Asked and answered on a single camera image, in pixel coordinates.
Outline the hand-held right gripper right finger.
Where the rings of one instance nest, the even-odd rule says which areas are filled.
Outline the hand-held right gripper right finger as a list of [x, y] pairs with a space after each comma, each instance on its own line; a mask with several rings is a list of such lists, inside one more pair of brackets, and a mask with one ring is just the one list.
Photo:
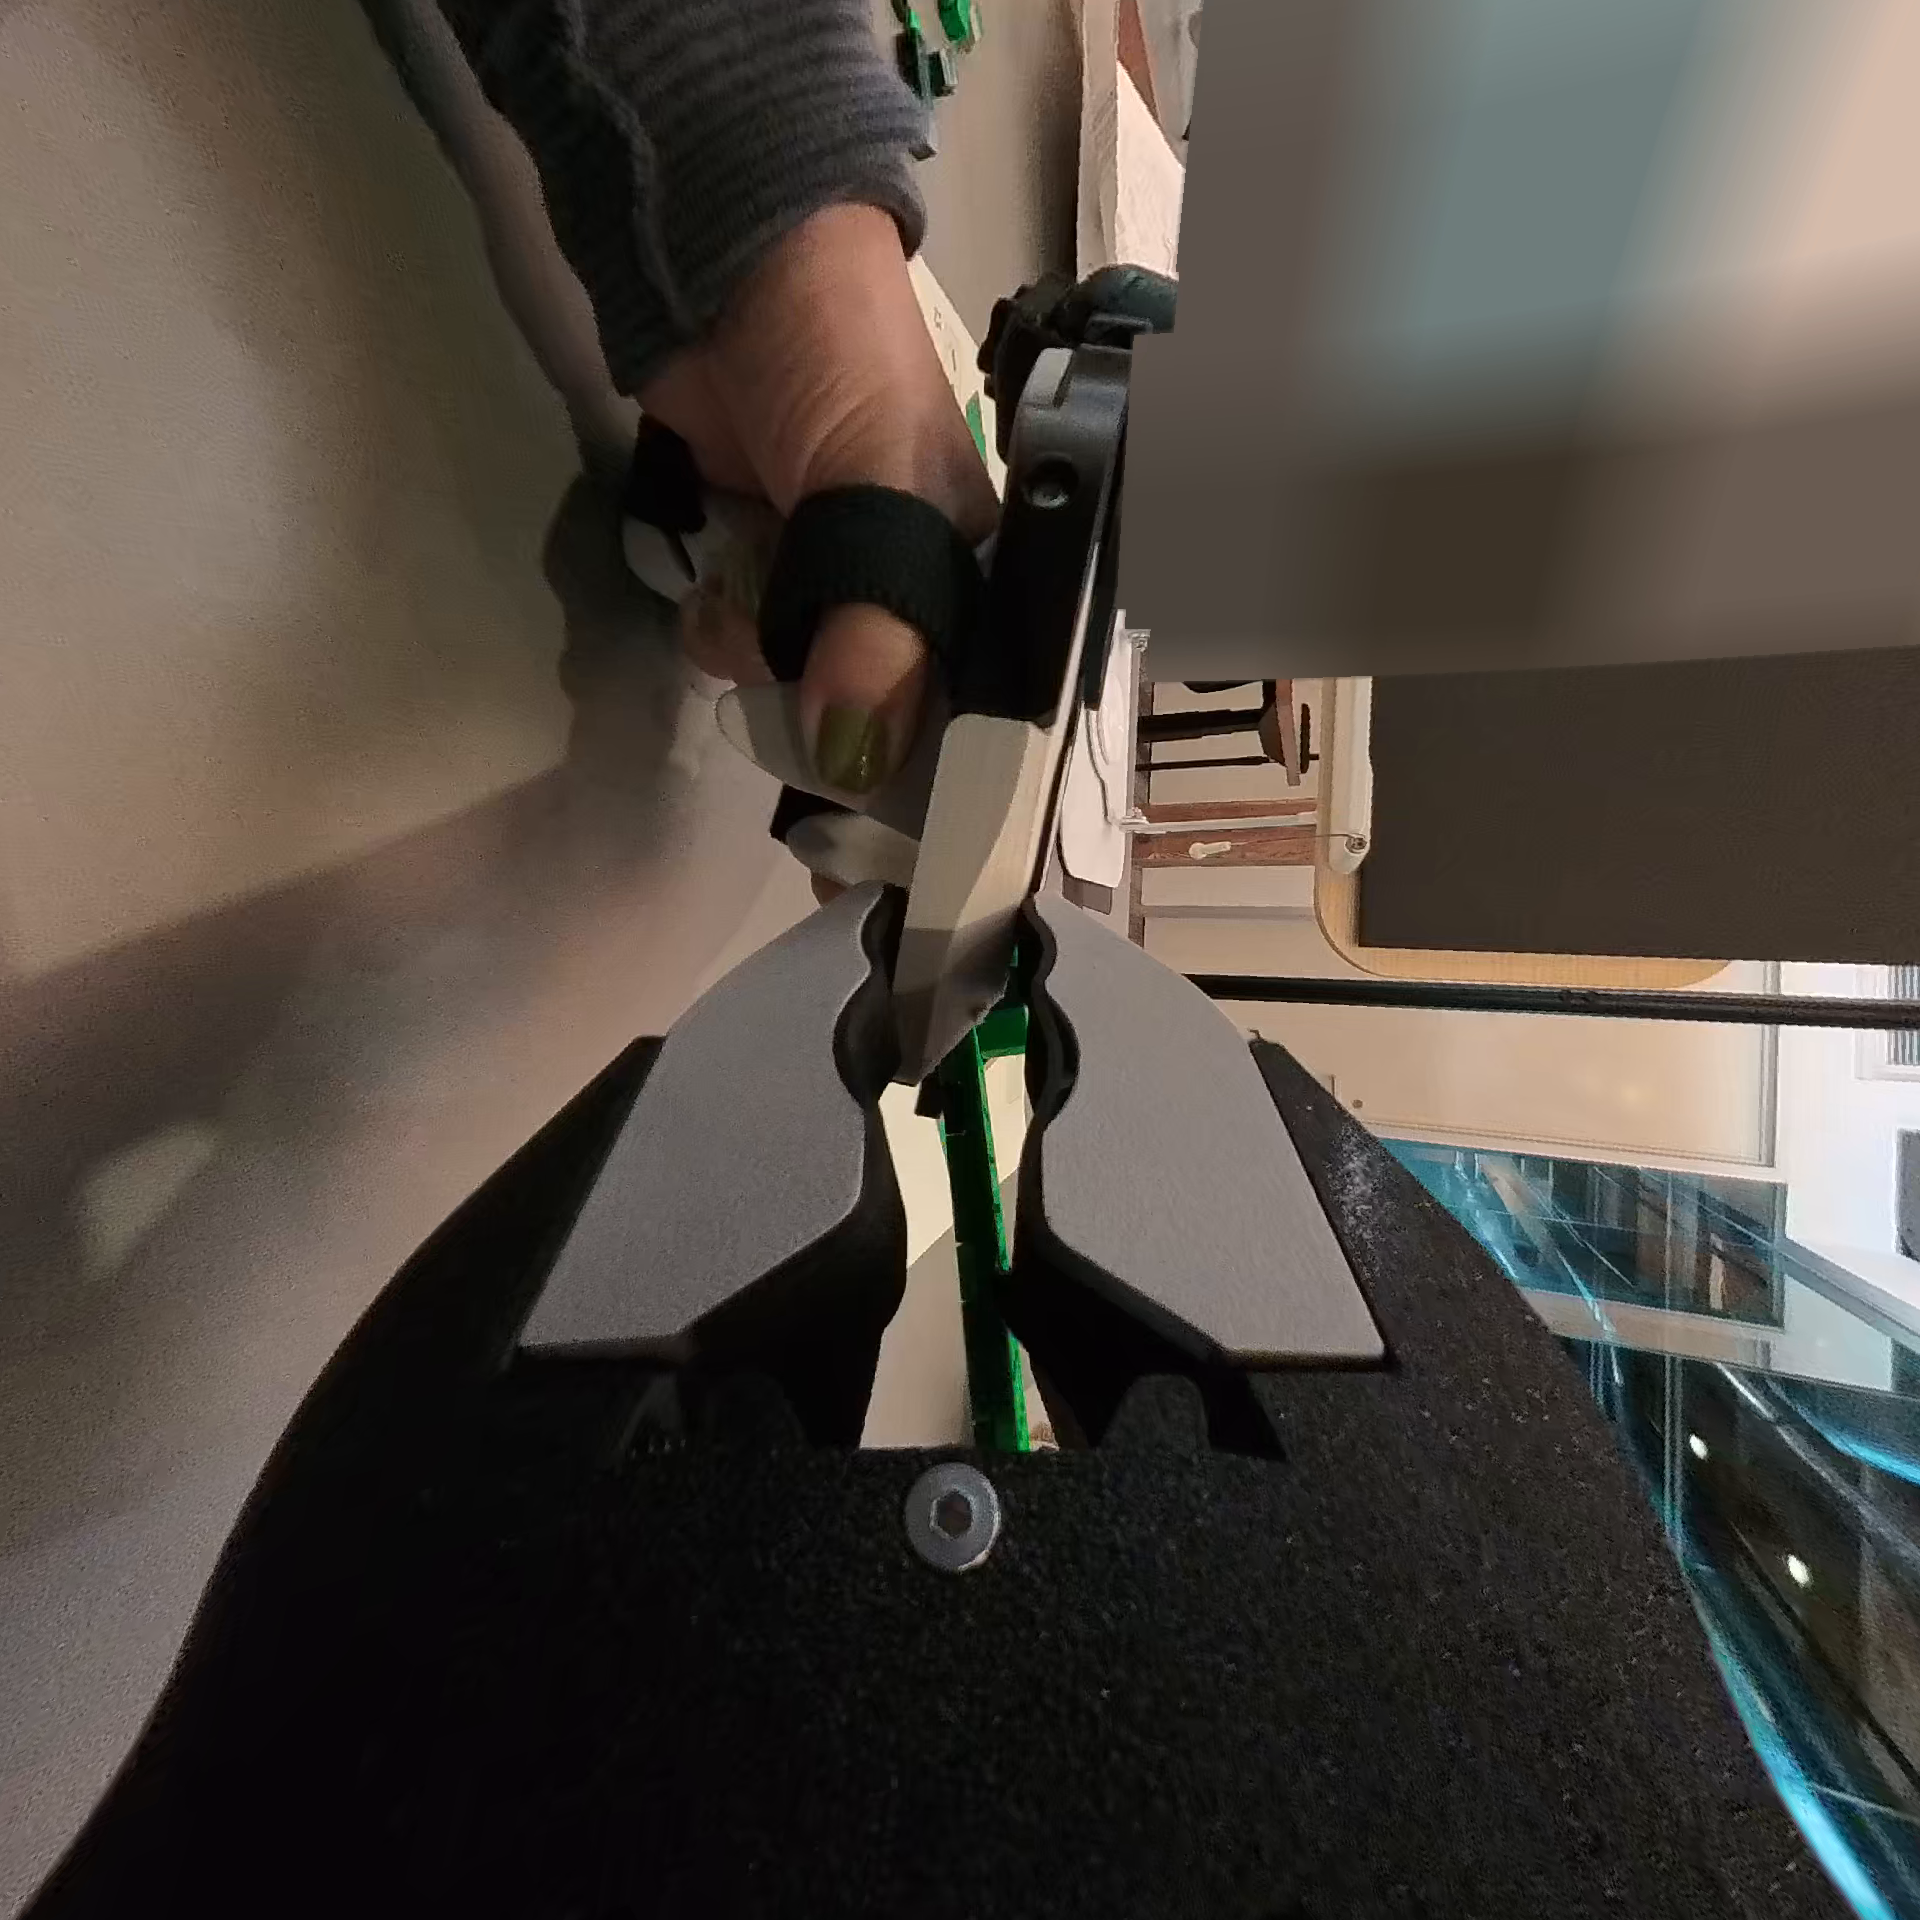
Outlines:
[[1186, 976], [1071, 900], [1025, 909], [1032, 1118], [1009, 1326], [1069, 1448], [1150, 1377], [1279, 1456], [1258, 1377], [1377, 1374], [1387, 1339], [1263, 1069]]

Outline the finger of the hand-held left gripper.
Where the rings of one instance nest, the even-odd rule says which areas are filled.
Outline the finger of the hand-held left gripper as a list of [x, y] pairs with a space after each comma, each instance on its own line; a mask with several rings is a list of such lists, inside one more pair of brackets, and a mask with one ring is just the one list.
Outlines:
[[1063, 723], [934, 712], [909, 764], [927, 779], [895, 965], [895, 1080], [912, 1087], [995, 1007], [1046, 870]]

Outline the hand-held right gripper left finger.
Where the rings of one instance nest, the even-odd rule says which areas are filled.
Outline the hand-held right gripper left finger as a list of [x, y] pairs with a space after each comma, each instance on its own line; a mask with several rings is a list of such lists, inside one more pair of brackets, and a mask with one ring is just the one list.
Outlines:
[[808, 1440], [861, 1445], [906, 1295], [881, 1120], [906, 900], [864, 883], [664, 1036], [567, 1225], [519, 1351], [776, 1380]]

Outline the long green brick plate assembly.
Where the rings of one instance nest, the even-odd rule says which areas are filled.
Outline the long green brick plate assembly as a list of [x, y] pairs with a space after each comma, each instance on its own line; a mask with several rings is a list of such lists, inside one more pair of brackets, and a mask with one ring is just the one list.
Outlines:
[[1000, 1305], [1011, 1273], [987, 1067], [1023, 1061], [1025, 989], [1011, 980], [937, 1067], [920, 1080], [915, 1112], [934, 1120], [945, 1151], [973, 1441], [987, 1454], [1025, 1454], [1034, 1437], [1025, 1403], [1025, 1353]]

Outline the person's left forearm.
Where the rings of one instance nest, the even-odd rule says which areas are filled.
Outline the person's left forearm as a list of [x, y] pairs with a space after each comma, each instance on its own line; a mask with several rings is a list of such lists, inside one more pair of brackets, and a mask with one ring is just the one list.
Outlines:
[[363, 4], [417, 108], [450, 55], [533, 163], [615, 391], [697, 344], [779, 238], [885, 209], [918, 256], [920, 97], [861, 3]]

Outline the person's left hand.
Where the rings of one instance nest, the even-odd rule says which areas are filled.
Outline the person's left hand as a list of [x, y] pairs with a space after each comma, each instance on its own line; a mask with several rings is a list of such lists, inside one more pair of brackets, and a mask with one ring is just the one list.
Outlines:
[[[973, 543], [1000, 519], [990, 470], [921, 315], [897, 219], [837, 203], [782, 236], [702, 341], [638, 385], [702, 478], [779, 517], [872, 484], [912, 494]], [[895, 612], [830, 608], [810, 645], [801, 717], [837, 795], [866, 795], [910, 753], [931, 678]]]

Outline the building instruction booklet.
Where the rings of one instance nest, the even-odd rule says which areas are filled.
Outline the building instruction booklet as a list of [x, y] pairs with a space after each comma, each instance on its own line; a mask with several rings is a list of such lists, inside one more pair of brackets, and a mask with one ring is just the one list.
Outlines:
[[990, 472], [993, 489], [1000, 496], [1003, 492], [1003, 459], [998, 447], [995, 400], [987, 396], [987, 376], [976, 363], [979, 341], [963, 321], [955, 303], [950, 300], [947, 291], [921, 256], [912, 256], [909, 260], [909, 272], [915, 284], [929, 336], [943, 356], [952, 396], [965, 414], [968, 431], [973, 433], [976, 452]]

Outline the black stand pole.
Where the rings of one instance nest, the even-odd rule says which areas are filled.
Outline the black stand pole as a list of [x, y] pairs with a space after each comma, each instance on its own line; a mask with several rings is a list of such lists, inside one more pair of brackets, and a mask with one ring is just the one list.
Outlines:
[[1649, 1019], [1915, 1033], [1915, 998], [1523, 987], [1336, 976], [1189, 974], [1214, 1001], [1501, 1017]]

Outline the crumpled white paper bags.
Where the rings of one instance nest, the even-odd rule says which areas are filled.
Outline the crumpled white paper bags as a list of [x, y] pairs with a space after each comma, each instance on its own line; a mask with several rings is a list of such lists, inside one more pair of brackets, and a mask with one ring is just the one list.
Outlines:
[[1082, 3], [1075, 267], [1181, 270], [1200, 3]]

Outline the black board with wooden frame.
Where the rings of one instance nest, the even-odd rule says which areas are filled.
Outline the black board with wooden frame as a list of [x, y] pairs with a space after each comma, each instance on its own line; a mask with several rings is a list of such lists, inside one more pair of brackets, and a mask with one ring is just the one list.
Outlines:
[[1365, 974], [1690, 983], [1919, 960], [1914, 647], [1373, 684], [1313, 911]]

